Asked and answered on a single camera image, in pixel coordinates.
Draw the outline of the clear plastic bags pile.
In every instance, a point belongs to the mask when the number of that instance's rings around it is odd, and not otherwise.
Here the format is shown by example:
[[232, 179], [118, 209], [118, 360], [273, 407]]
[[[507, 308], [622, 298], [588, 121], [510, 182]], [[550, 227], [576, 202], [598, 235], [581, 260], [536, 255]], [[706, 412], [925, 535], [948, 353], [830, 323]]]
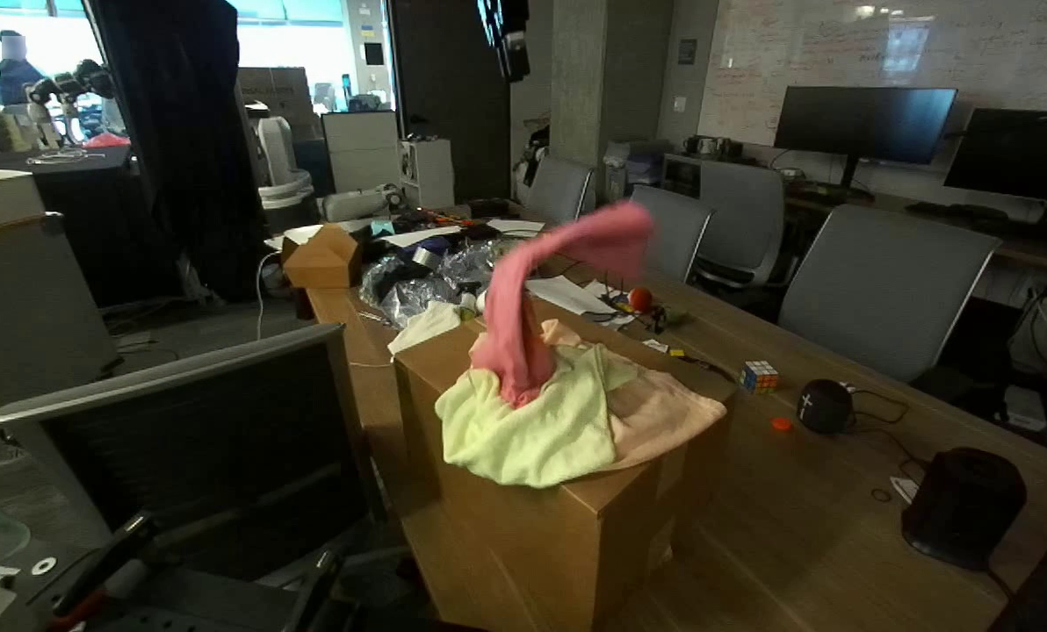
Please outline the clear plastic bags pile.
[[433, 301], [465, 305], [479, 298], [500, 260], [495, 241], [465, 244], [433, 255], [427, 248], [386, 254], [362, 274], [358, 298], [378, 308], [393, 326], [412, 323]]

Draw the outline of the colourful puzzle cube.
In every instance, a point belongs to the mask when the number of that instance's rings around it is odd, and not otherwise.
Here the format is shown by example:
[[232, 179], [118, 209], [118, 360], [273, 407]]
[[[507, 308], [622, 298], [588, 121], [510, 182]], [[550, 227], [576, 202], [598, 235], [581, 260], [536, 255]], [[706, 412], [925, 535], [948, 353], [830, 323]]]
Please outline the colourful puzzle cube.
[[781, 372], [773, 360], [743, 360], [742, 365], [742, 387], [750, 393], [767, 393], [781, 387]]

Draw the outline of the large cardboard box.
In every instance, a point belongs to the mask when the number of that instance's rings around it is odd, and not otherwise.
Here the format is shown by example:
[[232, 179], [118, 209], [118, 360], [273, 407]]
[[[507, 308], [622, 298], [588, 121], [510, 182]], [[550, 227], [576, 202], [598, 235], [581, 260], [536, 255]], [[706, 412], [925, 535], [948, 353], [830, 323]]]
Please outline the large cardboard box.
[[414, 562], [447, 620], [486, 632], [604, 632], [636, 587], [664, 566], [712, 488], [733, 380], [704, 359], [666, 359], [611, 326], [535, 305], [583, 345], [647, 368], [617, 388], [617, 415], [654, 407], [680, 381], [711, 401], [706, 428], [636, 466], [528, 488], [500, 483], [442, 456], [435, 401], [470, 365], [480, 323], [470, 320], [396, 359], [405, 462], [393, 490]]

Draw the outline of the grey mesh office chair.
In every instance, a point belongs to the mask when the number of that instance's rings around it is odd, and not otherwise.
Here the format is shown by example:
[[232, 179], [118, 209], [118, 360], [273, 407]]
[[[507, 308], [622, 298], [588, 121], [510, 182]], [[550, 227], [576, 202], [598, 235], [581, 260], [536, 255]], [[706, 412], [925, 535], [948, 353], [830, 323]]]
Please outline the grey mesh office chair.
[[18, 401], [0, 428], [96, 525], [9, 559], [25, 632], [356, 632], [378, 495], [338, 326]]

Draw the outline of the white cloth on table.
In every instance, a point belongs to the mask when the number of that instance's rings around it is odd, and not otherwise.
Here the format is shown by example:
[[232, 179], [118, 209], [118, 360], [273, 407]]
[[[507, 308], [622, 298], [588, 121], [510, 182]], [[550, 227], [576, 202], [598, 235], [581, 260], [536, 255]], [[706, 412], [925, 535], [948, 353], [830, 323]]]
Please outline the white cloth on table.
[[452, 301], [427, 301], [419, 316], [412, 316], [401, 333], [386, 345], [391, 353], [412, 352], [433, 337], [442, 337], [460, 326], [460, 311]]

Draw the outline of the near grey office chair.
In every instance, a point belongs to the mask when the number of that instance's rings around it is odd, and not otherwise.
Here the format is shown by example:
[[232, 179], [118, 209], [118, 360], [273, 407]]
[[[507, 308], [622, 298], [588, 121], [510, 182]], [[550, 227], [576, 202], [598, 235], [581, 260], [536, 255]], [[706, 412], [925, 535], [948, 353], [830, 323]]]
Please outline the near grey office chair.
[[893, 380], [944, 352], [995, 237], [872, 206], [836, 206], [801, 255], [781, 323]]

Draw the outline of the left black monitor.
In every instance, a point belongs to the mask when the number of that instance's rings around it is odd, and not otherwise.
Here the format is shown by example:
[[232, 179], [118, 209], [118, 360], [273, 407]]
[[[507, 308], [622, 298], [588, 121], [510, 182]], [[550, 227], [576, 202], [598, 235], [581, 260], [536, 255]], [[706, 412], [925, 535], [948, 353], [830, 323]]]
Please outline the left black monitor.
[[787, 89], [776, 147], [846, 159], [930, 162], [951, 89]]

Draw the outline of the pink towel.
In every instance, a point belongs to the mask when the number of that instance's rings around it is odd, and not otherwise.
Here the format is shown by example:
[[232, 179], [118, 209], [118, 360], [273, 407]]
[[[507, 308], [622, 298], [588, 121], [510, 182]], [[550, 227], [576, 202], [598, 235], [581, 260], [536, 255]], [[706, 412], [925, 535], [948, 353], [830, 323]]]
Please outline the pink towel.
[[633, 285], [647, 268], [654, 216], [641, 202], [622, 200], [574, 216], [511, 244], [490, 271], [486, 292], [486, 337], [470, 352], [474, 368], [500, 380], [510, 407], [530, 404], [556, 375], [556, 352], [530, 320], [528, 279], [548, 260], [574, 260], [611, 279]]

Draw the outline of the right black monitor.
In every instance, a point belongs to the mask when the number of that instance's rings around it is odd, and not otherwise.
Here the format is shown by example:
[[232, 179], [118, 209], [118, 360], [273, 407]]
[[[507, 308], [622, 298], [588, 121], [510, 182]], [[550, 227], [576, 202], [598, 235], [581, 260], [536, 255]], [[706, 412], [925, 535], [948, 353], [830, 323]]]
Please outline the right black monitor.
[[1047, 112], [976, 110], [944, 182], [1047, 200]]

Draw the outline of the light green towel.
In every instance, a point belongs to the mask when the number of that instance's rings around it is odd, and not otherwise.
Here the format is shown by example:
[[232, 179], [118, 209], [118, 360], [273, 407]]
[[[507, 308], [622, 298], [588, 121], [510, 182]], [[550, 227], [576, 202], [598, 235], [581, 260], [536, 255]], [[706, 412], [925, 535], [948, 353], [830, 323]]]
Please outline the light green towel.
[[515, 488], [556, 488], [617, 460], [608, 397], [636, 380], [599, 345], [561, 345], [556, 372], [528, 404], [500, 397], [500, 375], [467, 368], [439, 393], [442, 460]]

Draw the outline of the middle grey office chair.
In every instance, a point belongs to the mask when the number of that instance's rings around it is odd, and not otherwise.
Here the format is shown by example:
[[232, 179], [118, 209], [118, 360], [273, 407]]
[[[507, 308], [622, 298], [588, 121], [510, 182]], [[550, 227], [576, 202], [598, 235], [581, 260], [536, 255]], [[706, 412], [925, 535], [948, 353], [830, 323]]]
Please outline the middle grey office chair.
[[706, 162], [699, 202], [711, 209], [711, 227], [697, 278], [719, 289], [767, 285], [782, 244], [782, 179], [760, 164]]

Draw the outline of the black monitor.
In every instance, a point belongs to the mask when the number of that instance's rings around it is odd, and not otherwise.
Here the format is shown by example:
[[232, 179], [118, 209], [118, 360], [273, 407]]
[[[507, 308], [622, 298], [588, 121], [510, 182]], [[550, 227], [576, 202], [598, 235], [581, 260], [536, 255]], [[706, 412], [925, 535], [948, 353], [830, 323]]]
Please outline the black monitor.
[[1047, 112], [976, 110], [944, 182], [1047, 200]]
[[951, 89], [787, 89], [776, 147], [846, 159], [930, 162]]

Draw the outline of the far grey office chair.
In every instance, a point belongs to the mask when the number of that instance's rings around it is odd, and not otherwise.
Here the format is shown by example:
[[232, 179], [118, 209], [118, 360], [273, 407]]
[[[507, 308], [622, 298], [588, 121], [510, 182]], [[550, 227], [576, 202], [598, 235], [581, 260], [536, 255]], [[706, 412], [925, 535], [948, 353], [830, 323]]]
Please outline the far grey office chair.
[[697, 198], [636, 186], [633, 200], [650, 209], [650, 268], [664, 278], [684, 279], [697, 268], [711, 215]]

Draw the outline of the red ball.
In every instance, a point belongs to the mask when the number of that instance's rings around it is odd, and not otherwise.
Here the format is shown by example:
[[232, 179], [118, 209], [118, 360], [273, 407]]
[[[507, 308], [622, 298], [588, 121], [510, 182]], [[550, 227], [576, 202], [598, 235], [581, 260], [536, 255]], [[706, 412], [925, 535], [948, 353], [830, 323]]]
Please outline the red ball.
[[654, 296], [647, 289], [624, 292], [624, 301], [630, 301], [633, 311], [650, 311], [654, 308]]

